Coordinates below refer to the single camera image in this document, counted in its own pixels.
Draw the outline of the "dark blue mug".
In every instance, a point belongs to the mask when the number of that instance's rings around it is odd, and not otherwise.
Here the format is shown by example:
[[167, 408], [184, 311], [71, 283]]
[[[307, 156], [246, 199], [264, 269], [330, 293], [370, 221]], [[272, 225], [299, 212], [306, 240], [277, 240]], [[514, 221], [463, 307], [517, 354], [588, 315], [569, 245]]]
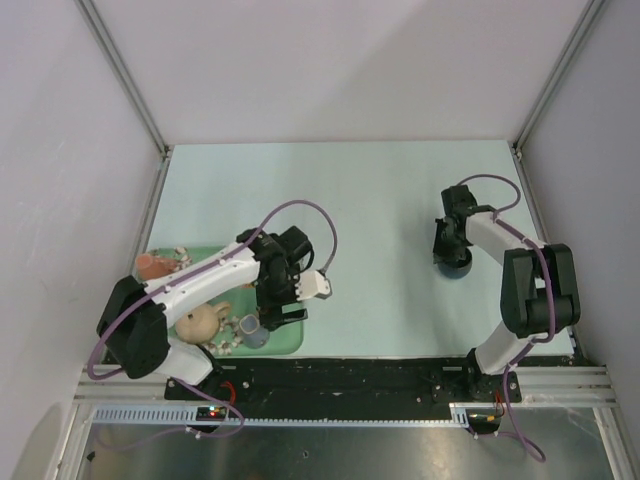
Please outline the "dark blue mug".
[[464, 278], [472, 268], [473, 256], [470, 250], [466, 250], [464, 255], [456, 260], [449, 259], [437, 264], [439, 272], [445, 277], [453, 280]]

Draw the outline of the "light blue coffee mug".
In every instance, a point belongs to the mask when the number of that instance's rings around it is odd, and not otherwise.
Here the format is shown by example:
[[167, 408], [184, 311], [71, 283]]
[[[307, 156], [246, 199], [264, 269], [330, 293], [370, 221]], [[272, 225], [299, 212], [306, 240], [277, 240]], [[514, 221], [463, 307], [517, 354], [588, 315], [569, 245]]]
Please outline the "light blue coffee mug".
[[269, 331], [261, 325], [256, 315], [246, 315], [238, 322], [239, 333], [245, 346], [251, 349], [259, 349], [269, 341]]

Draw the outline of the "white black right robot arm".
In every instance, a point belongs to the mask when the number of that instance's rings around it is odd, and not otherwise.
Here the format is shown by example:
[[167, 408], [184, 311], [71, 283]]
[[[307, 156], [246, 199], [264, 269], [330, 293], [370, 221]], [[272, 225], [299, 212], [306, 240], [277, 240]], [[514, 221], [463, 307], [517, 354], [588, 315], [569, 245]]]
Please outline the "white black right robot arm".
[[573, 253], [562, 243], [534, 240], [480, 205], [468, 186], [459, 183], [441, 192], [444, 216], [436, 220], [433, 261], [451, 279], [468, 274], [477, 247], [502, 267], [501, 321], [466, 357], [464, 393], [490, 401], [498, 389], [514, 397], [509, 375], [539, 344], [551, 342], [581, 315]]

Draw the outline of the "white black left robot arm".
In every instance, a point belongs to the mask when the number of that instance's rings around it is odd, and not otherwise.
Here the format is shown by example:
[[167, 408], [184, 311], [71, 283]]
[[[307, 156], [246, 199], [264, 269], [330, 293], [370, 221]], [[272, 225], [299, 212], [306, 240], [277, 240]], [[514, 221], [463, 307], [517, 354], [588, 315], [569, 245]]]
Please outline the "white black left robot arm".
[[140, 283], [127, 276], [114, 286], [98, 323], [97, 347], [107, 349], [131, 379], [158, 373], [185, 382], [201, 399], [212, 398], [221, 389], [220, 372], [198, 347], [170, 339], [169, 329], [246, 284], [255, 288], [256, 317], [266, 331], [307, 319], [302, 304], [314, 273], [301, 261], [313, 255], [308, 236], [295, 226], [281, 235], [247, 230], [180, 277]]

